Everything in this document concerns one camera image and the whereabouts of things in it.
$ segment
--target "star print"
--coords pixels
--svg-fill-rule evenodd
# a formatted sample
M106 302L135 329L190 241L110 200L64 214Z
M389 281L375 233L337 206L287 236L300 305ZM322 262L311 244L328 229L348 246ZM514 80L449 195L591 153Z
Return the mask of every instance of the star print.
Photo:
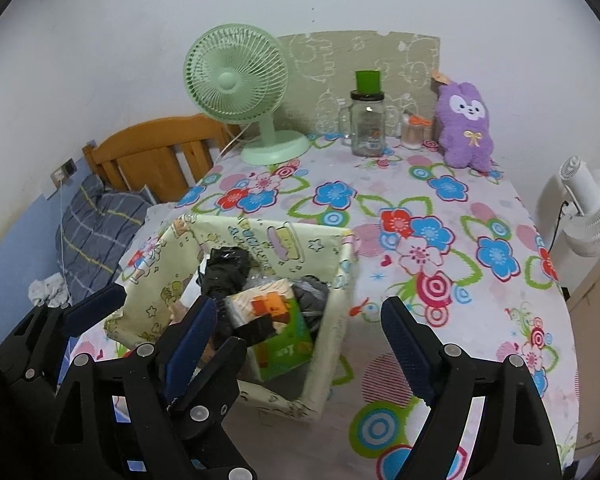
M315 252L318 252L320 249L324 248L324 245L320 241L320 238L316 238L315 240L309 240L309 248Z

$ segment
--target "black cable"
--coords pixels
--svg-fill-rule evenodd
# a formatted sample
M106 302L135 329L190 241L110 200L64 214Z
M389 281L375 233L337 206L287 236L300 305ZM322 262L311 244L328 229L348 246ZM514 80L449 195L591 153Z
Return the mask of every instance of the black cable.
M562 216L564 215L563 210L564 210L564 206L566 206L566 205L569 205L569 202L564 200L562 202L562 205L560 206L560 212L558 213L558 219L555 221L554 238L552 238L552 240L551 240L551 245L549 245L548 252L551 252L551 249L554 248L555 237L558 235L558 227L560 226L560 220L562 219Z

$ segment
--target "tablecloth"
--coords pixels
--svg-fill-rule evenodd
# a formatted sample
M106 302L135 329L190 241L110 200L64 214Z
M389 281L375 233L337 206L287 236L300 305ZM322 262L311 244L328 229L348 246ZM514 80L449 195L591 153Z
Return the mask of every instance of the tablecloth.
M346 226L359 258L340 367L320 421L285 420L236 404L225 428L262 479L391 479L429 409L414 397L379 323L399 296L443 343L477 358L522 356L549 415L563 465L578 421L570 317L542 238L512 184L448 168L435 142L419 151L389 139L381 158L359 158L340 134L310 136L283 164L254 168L230 153L178 203L183 212ZM158 234L139 251L153 250ZM320 247L310 247L320 251ZM121 356L101 326L72 356ZM474 399L449 479L464 476L482 401Z

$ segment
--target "stuffed animal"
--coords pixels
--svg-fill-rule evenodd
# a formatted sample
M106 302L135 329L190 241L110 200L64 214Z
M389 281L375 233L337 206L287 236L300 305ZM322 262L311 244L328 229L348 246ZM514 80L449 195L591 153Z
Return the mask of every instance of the stuffed animal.
M491 171L493 141L480 92L471 83L455 83L440 73L433 79L442 83L436 117L442 124L438 142L445 150L445 163L452 168L470 166L483 173Z

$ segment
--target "fan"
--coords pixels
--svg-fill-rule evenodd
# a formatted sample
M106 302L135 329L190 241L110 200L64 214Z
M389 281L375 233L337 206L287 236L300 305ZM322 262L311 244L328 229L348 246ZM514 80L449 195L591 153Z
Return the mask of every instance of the fan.
M189 96L211 118L229 124L260 123L260 138L242 149L247 164L291 160L309 149L299 132L276 131L273 111L288 84L288 67L278 40L251 25L212 28L193 44L184 63Z
M564 234L579 256L600 254L600 170L590 172L579 156L560 167L560 179L573 198L578 213L565 218Z

